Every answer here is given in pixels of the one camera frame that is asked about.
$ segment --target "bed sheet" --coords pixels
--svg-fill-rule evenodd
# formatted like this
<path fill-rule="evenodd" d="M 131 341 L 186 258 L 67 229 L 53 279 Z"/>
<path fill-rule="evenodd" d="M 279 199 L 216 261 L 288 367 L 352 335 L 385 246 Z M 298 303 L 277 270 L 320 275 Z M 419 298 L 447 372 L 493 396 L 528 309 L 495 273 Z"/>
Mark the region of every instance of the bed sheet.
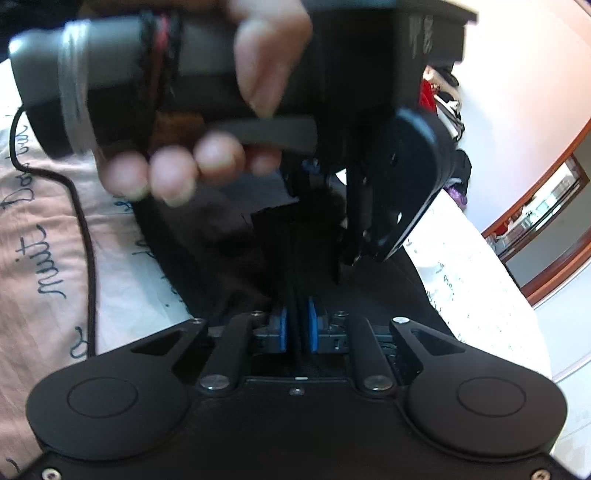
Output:
<path fill-rule="evenodd" d="M 15 171 L 8 158 L 8 130 L 20 105 L 9 61 L 0 64 L 0 88 L 0 472 L 11 477 L 40 452 L 25 418 L 28 392 L 85 358 L 87 282 L 67 192 Z M 26 116 L 17 133 L 22 163 L 64 173 L 79 189 L 97 260 L 99 353 L 186 320 L 186 306 L 146 247 L 131 206 L 101 188 L 93 158 L 48 159 Z M 405 248 L 459 339 L 550 374 L 533 309 L 445 193 Z"/>

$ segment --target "silver screw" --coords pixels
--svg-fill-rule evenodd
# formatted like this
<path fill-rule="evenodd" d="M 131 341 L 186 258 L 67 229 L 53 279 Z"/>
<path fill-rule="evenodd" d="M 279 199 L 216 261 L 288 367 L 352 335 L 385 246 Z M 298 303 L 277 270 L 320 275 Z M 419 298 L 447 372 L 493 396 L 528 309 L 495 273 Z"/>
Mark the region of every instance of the silver screw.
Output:
<path fill-rule="evenodd" d="M 223 390 L 230 386 L 230 379 L 225 375 L 206 375 L 199 382 L 203 388 L 208 390 Z"/>
<path fill-rule="evenodd" d="M 374 392 L 383 392 L 394 386 L 394 382 L 385 375 L 371 375 L 363 381 L 365 388 Z"/>
<path fill-rule="evenodd" d="M 394 318 L 392 319 L 392 321 L 393 321 L 394 323 L 397 323 L 397 324 L 399 324 L 399 325 L 403 325 L 404 323 L 408 323 L 408 322 L 410 322 L 410 320 L 409 320 L 409 319 L 407 319 L 406 317 L 394 317 Z"/>
<path fill-rule="evenodd" d="M 41 473 L 43 480 L 61 480 L 61 473 L 54 468 L 46 468 Z"/>
<path fill-rule="evenodd" d="M 531 476 L 531 480 L 550 480 L 552 475 L 548 470 L 540 469 Z"/>

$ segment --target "wall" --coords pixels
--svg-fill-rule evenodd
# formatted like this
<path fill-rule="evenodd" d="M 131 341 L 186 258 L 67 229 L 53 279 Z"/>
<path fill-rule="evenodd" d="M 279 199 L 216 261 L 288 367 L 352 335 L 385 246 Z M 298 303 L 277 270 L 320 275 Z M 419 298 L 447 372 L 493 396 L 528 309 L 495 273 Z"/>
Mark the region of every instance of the wall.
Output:
<path fill-rule="evenodd" d="M 555 456 L 582 478 L 591 473 L 591 261 L 549 298 L 536 305 L 550 354 L 552 375 L 569 405 Z M 569 370 L 574 371 L 565 377 Z"/>
<path fill-rule="evenodd" d="M 591 177 L 591 134 L 574 152 Z M 591 226 L 591 183 L 527 246 L 507 262 L 520 286 L 525 285 L 566 252 Z"/>
<path fill-rule="evenodd" d="M 591 118 L 591 17 L 574 0 L 462 3 L 479 11 L 454 70 L 473 164 L 466 216 L 484 231 Z"/>

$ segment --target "clear tape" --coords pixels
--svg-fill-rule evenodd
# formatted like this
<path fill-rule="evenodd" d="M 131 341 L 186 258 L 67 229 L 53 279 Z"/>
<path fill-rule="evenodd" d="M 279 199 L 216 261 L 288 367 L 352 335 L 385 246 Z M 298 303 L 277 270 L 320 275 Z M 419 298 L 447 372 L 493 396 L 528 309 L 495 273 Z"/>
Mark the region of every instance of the clear tape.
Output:
<path fill-rule="evenodd" d="M 95 130 L 86 104 L 89 33 L 89 20 L 68 22 L 63 30 L 57 63 L 61 116 L 76 155 L 97 150 Z"/>

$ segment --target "cable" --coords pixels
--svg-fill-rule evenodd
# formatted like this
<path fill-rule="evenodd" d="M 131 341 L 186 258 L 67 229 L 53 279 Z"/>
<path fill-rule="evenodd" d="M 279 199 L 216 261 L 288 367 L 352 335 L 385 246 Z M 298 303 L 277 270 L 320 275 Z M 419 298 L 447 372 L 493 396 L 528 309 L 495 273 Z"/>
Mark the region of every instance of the cable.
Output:
<path fill-rule="evenodd" d="M 90 238 L 90 230 L 88 230 L 88 223 L 82 210 L 80 197 L 74 182 L 65 175 L 43 168 L 31 168 L 22 165 L 17 159 L 16 136 L 18 121 L 24 112 L 24 107 L 20 106 L 14 115 L 12 125 L 10 127 L 10 135 L 8 138 L 8 148 L 10 150 L 10 161 L 14 168 L 18 171 L 35 175 L 48 180 L 53 180 L 61 183 L 67 188 L 72 200 L 72 206 L 76 213 L 78 225 L 80 226 L 80 233 L 82 234 L 82 244 L 84 246 L 84 253 L 86 256 L 86 271 L 88 276 L 88 304 L 87 304 L 87 335 L 88 345 L 86 350 L 86 357 L 91 358 L 96 355 L 96 263 L 95 252 L 92 248 L 92 239 Z"/>

